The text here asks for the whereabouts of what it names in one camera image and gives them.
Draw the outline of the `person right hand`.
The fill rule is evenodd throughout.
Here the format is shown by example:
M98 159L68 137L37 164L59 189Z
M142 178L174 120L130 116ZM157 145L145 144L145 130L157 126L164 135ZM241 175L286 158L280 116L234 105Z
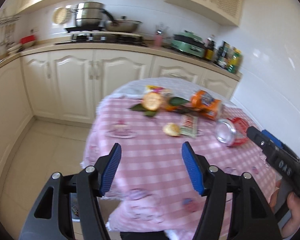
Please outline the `person right hand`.
M291 237L300 228L300 198L294 192L291 192L288 195L287 206L291 213L291 217L281 229L283 239Z

